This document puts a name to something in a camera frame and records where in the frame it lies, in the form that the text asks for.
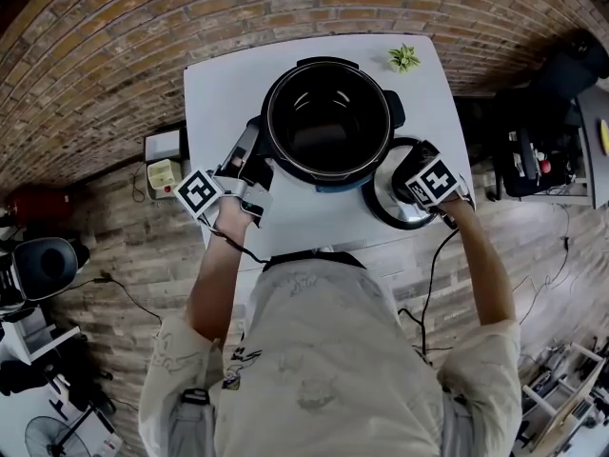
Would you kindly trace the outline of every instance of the green plant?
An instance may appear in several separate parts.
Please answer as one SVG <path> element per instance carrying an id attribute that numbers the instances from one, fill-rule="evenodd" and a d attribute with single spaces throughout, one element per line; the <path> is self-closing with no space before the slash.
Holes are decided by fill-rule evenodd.
<path id="1" fill-rule="evenodd" d="M 398 67 L 400 73 L 408 72 L 411 68 L 416 68 L 421 61 L 415 56 L 415 49 L 408 47 L 406 44 L 402 44 L 402 47 L 398 50 L 390 50 L 391 59 L 389 63 L 394 64 Z"/>

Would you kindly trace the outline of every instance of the red object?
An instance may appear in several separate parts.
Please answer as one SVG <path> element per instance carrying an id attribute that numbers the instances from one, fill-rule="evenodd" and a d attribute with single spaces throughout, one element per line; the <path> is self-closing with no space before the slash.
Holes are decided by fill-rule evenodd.
<path id="1" fill-rule="evenodd" d="M 543 174 L 547 174 L 548 172 L 550 172 L 552 170 L 552 165 L 550 164 L 550 161 L 548 161 L 547 159 L 544 159 L 543 161 L 540 162 L 540 167 L 541 167 L 541 172 Z"/>
<path id="2" fill-rule="evenodd" d="M 22 227 L 32 222 L 66 220 L 72 215 L 69 196 L 60 189 L 21 187 L 7 196 L 7 207 Z"/>

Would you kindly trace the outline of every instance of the yellow object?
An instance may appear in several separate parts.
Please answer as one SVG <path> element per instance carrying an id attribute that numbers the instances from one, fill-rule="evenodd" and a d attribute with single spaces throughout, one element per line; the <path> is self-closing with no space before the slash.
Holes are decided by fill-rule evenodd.
<path id="1" fill-rule="evenodd" d="M 154 189 L 174 187 L 182 181 L 180 163 L 163 159 L 148 165 L 148 180 Z"/>
<path id="2" fill-rule="evenodd" d="M 609 156 L 609 127 L 604 120 L 600 121 L 600 143 L 606 156 Z"/>

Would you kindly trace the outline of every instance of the black pot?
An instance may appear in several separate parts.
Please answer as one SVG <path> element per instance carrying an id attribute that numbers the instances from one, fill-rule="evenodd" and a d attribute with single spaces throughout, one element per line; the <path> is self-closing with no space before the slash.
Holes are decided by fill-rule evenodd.
<path id="1" fill-rule="evenodd" d="M 358 65 L 334 57 L 299 61 L 266 95 L 261 126 L 270 155 L 316 186 L 361 183 L 381 163 L 405 120 L 400 97 Z"/>

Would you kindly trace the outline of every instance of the white t-shirt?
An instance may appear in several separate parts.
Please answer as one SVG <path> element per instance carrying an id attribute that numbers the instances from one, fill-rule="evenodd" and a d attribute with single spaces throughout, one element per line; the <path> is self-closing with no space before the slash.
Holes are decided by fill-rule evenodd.
<path id="1" fill-rule="evenodd" d="M 440 456 L 444 387 L 475 413 L 477 452 L 507 456 L 521 420 L 519 337 L 513 322 L 477 328 L 437 373 L 365 269 L 282 264 L 260 276 L 224 377 L 210 341 L 164 321 L 140 433 L 159 457 Z M 205 410 L 180 403 L 193 387 L 208 389 Z"/>

